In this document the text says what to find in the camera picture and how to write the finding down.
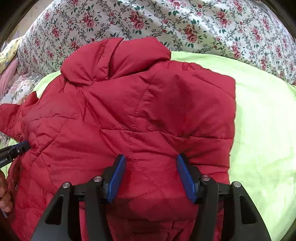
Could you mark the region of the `person's left hand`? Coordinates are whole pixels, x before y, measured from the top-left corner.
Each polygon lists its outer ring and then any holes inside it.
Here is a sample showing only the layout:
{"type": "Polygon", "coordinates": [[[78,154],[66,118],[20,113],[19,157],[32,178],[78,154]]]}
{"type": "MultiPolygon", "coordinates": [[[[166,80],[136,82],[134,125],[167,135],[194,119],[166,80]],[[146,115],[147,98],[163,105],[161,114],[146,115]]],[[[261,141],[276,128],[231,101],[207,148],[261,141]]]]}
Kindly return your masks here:
{"type": "Polygon", "coordinates": [[[0,208],[2,211],[9,213],[13,209],[11,196],[8,192],[8,183],[2,171],[0,171],[0,208]]]}

